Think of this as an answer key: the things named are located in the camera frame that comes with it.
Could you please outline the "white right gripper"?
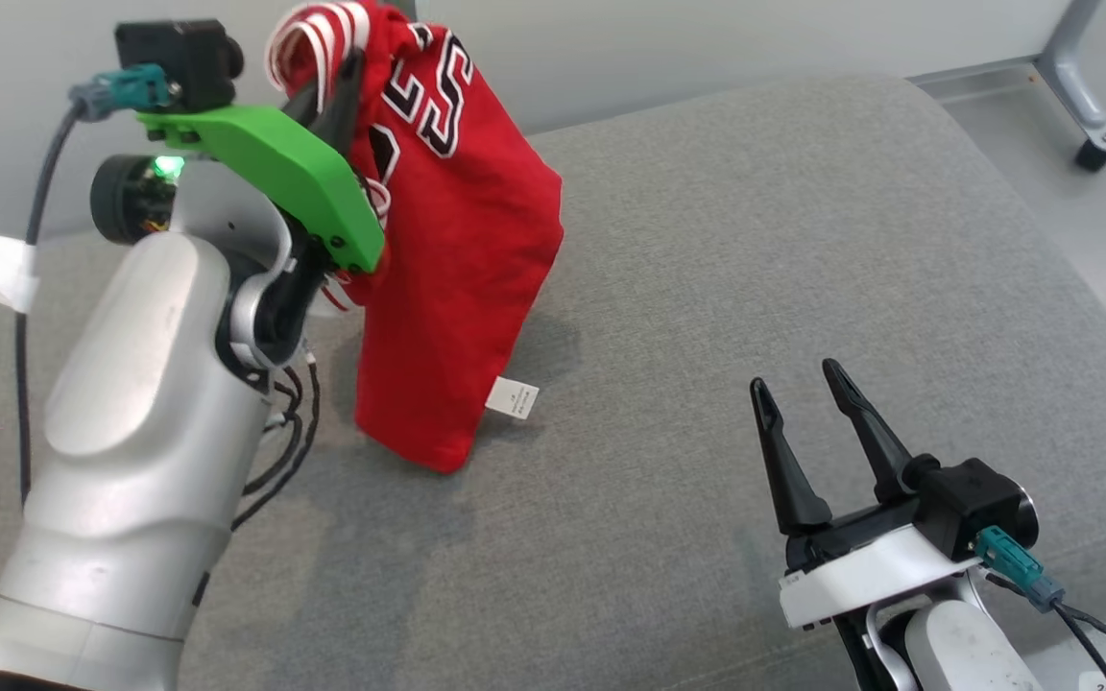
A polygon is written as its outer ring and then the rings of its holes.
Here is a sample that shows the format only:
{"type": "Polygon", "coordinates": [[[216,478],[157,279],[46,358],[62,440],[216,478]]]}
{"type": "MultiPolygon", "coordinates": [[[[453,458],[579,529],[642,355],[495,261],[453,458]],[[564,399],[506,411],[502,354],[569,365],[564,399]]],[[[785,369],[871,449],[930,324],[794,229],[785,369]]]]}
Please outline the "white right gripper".
{"type": "Polygon", "coordinates": [[[786,625],[790,629],[813,627],[844,613],[926,591],[943,591],[984,611],[972,582],[971,569],[978,561],[950,561],[914,525],[921,502],[902,480],[904,469],[912,461],[907,446],[838,360],[824,359],[822,370],[838,410],[851,420],[863,446],[881,506],[832,521],[830,504],[813,490],[791,450],[784,417],[771,390],[760,377],[751,381],[774,515],[786,538],[787,568],[780,580],[786,625]]]}

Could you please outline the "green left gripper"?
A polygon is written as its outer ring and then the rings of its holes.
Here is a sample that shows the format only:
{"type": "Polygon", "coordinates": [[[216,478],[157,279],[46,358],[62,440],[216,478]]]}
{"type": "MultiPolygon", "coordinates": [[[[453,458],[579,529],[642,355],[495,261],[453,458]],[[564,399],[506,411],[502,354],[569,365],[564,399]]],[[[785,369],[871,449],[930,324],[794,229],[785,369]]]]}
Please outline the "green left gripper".
{"type": "Polygon", "coordinates": [[[307,82],[281,109],[226,106],[199,113],[137,112],[145,130],[161,132],[173,149],[210,154],[322,240],[333,266],[373,273],[385,232],[349,157],[359,109],[365,54],[352,48],[335,71],[320,113],[317,82],[307,82]]]}

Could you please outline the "red jersey with care tag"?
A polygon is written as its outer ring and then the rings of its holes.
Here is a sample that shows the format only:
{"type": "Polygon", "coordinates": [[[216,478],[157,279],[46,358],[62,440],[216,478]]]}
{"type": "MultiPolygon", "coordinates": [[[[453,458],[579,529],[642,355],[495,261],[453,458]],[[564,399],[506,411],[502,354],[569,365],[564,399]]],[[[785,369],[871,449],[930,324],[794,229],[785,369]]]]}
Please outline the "red jersey with care tag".
{"type": "Polygon", "coordinates": [[[378,0],[313,0],[276,22],[271,83],[324,109],[364,57],[348,161],[385,232],[372,274],[342,273],[365,310],[357,427],[449,475],[469,459],[489,394],[565,235],[562,180],[528,144],[460,36],[378,0]]]}

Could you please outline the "grey metal frame leg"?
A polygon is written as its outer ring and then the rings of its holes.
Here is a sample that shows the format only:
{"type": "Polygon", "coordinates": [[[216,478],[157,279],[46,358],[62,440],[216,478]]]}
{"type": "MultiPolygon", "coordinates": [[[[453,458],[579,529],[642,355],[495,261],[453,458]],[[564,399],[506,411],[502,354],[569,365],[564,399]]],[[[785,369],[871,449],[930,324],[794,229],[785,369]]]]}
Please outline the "grey metal frame leg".
{"type": "Polygon", "coordinates": [[[1070,0],[1047,44],[1037,54],[953,67],[908,81],[945,104],[1041,84],[1070,115],[1081,130],[1083,144],[1089,136],[1106,132],[1106,108],[1081,71],[1081,39],[1092,25],[1100,0],[1070,0]]]}

